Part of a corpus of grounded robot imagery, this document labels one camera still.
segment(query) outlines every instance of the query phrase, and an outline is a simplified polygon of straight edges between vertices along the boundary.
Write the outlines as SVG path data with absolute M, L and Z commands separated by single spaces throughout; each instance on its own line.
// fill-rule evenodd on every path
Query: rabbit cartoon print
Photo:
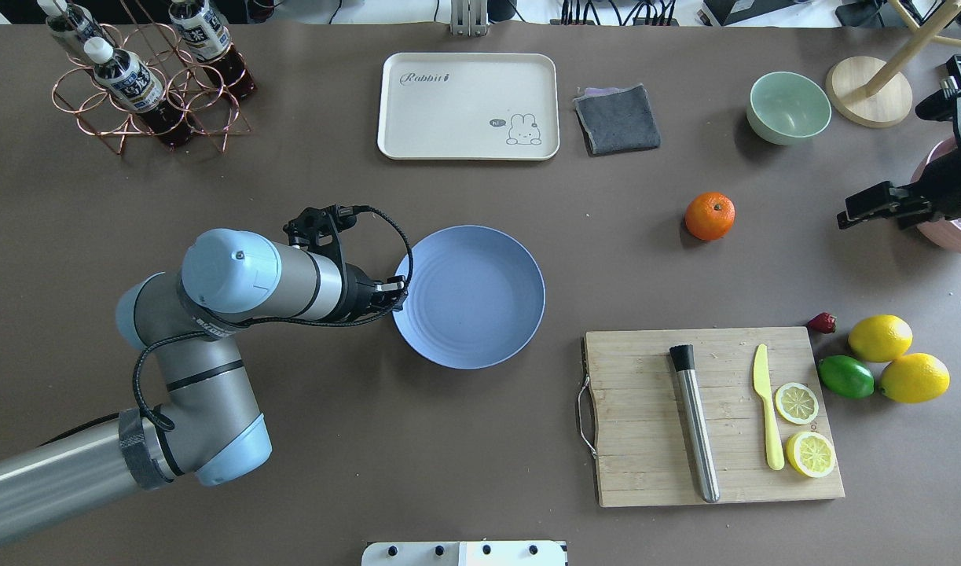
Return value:
M 540 145 L 540 125 L 533 114 L 512 115 L 512 126 L 508 129 L 509 145 Z

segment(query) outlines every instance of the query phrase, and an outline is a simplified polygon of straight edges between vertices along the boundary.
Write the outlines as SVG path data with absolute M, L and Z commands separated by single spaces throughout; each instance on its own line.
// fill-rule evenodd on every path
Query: copper wire rack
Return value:
M 142 64 L 149 68 L 156 79 L 163 80 L 165 97 L 182 113 L 181 122 L 177 122 L 174 128 L 183 121 L 188 122 L 193 136 L 210 140 L 218 153 L 228 150 L 229 139 L 233 136 L 253 132 L 243 115 L 238 97 L 229 92 L 235 83 L 226 83 L 221 72 L 211 67 L 217 60 L 200 64 L 188 50 L 181 47 L 182 39 L 176 30 L 168 24 L 156 22 L 140 0 L 135 0 L 135 3 L 149 19 L 144 22 L 138 21 L 126 0 L 120 0 L 120 3 L 133 22 L 133 29 L 128 35 L 125 36 L 109 24 L 101 23 L 100 26 L 118 46 L 137 53 Z M 129 138 L 154 137 L 166 133 L 151 131 L 136 118 L 134 112 L 129 112 L 104 87 L 99 86 L 93 79 L 92 65 L 71 55 L 68 55 L 68 60 L 74 67 L 53 84 L 50 100 L 57 110 L 71 115 L 83 133 L 100 140 L 117 155 L 124 154 Z

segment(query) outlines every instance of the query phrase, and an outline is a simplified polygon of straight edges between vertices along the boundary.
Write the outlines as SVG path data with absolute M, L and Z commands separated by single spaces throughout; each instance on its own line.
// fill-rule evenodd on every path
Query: bottle cap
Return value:
M 113 46 L 102 37 L 91 37 L 86 42 L 85 50 L 95 64 L 105 64 L 113 58 Z
M 37 0 L 37 3 L 41 6 L 43 13 L 49 16 L 60 16 L 64 10 L 68 9 L 68 3 L 65 0 Z
M 669 353 L 677 372 L 693 369 L 693 344 L 674 345 L 669 349 Z

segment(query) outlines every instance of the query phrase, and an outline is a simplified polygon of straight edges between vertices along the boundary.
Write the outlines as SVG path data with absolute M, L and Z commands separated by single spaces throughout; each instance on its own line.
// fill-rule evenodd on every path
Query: lemon slice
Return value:
M 819 416 L 819 400 L 815 393 L 799 383 L 782 384 L 774 397 L 774 405 L 789 423 L 808 424 Z
M 788 438 L 788 461 L 803 476 L 825 477 L 836 466 L 836 452 L 829 439 L 818 432 L 804 431 Z

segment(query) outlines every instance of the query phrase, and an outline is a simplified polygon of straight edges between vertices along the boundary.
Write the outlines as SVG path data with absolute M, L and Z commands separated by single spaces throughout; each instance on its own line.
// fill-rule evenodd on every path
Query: tangerine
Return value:
M 721 193 L 703 193 L 686 208 L 686 230 L 700 240 L 717 240 L 732 229 L 735 205 Z

